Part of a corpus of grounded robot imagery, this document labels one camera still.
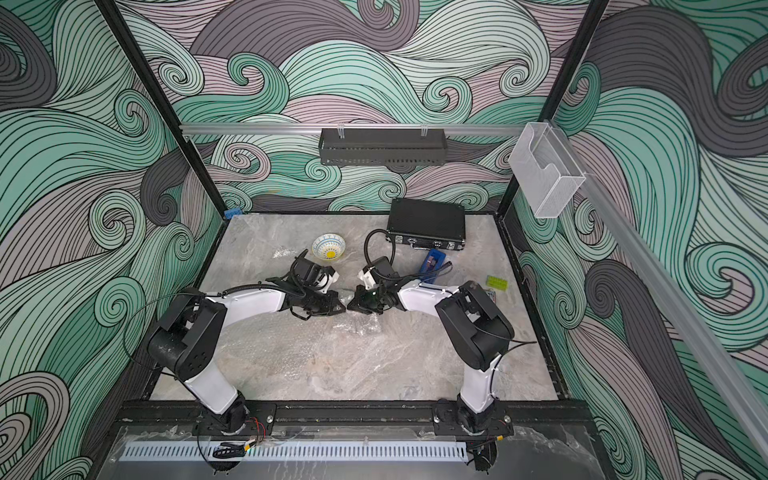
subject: blue and white bowl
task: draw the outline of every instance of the blue and white bowl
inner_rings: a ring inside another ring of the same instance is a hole
[[[345,248],[344,239],[335,233],[320,235],[312,242],[312,253],[323,260],[335,260],[341,257]]]

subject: wave pattern wallpaper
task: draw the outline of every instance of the wave pattern wallpaper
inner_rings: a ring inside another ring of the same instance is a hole
[[[192,283],[217,235],[143,91],[92,0],[0,0],[3,479],[86,476],[149,376],[121,344],[167,300],[140,307]]]
[[[624,0],[628,8],[644,0]],[[588,0],[118,0],[182,122],[524,124]],[[447,167],[327,167],[318,137],[199,136],[230,207],[493,210],[514,138],[455,137]]]
[[[557,123],[768,399],[768,2],[610,12]],[[620,478],[768,478],[590,200],[511,234],[572,394]]]

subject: clear acrylic holder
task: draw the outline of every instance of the clear acrylic holder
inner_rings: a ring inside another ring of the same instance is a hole
[[[536,218],[557,218],[584,182],[571,142],[547,122],[525,125],[509,165]]]

